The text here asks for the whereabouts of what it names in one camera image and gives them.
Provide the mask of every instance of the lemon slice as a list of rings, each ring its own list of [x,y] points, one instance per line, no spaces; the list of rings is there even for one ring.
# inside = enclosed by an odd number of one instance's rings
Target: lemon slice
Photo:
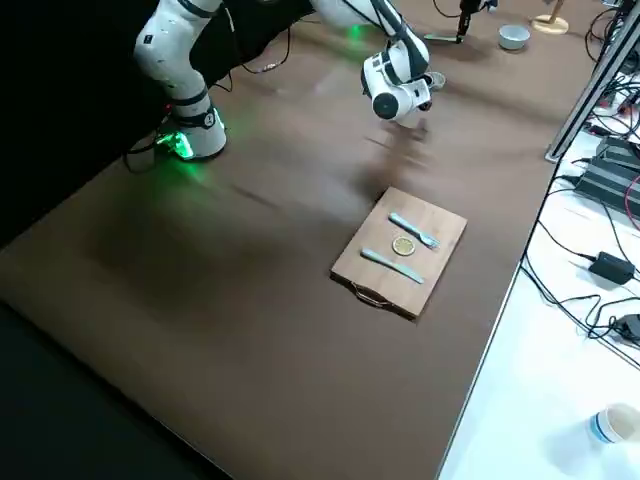
[[[403,257],[408,257],[416,251],[416,246],[413,243],[413,240],[407,237],[395,238],[391,246],[394,252],[396,252],[398,255],[402,255]]]

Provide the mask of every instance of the white bowl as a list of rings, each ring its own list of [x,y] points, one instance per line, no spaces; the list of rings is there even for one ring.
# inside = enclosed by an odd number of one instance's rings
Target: white bowl
[[[529,30],[520,25],[503,25],[499,33],[500,46],[505,50],[520,50],[531,37]]]

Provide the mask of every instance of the power adapter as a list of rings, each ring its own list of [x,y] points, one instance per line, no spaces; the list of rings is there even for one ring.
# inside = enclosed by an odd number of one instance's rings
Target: power adapter
[[[614,257],[607,252],[600,252],[589,267],[589,271],[606,278],[616,285],[624,285],[633,279],[636,267],[627,260]]]
[[[640,314],[632,313],[613,322],[613,329],[625,340],[640,342]]]

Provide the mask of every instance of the red cable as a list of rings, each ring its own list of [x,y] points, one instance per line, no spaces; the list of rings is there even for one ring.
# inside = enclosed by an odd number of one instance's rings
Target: red cable
[[[631,189],[636,183],[638,183],[638,180],[640,180],[640,175],[633,179],[633,181],[629,184],[629,188],[627,188],[627,193],[624,194],[624,209],[627,211],[627,216],[629,217],[629,220],[631,220],[631,223],[633,223],[633,226],[636,227],[636,230],[640,230],[640,225],[636,223],[636,221],[633,219],[633,215],[631,214],[631,207],[629,207],[629,197],[631,196]]]

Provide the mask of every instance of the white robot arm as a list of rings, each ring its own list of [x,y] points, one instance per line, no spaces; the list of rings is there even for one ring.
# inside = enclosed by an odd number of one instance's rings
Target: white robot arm
[[[364,62],[361,74],[364,93],[380,118],[394,120],[416,108],[429,108],[427,47],[388,0],[310,2],[333,26],[372,23],[390,37],[384,51]],[[191,48],[221,4],[222,0],[160,0],[136,40],[135,59],[171,99],[165,128],[174,134],[165,135],[162,141],[186,160],[211,158],[226,144],[224,125],[204,78],[189,61]]]
[[[427,75],[429,52],[388,0],[310,0],[325,21],[336,27],[372,23],[390,37],[390,45],[367,58],[362,67],[364,93],[385,120],[431,106]]]

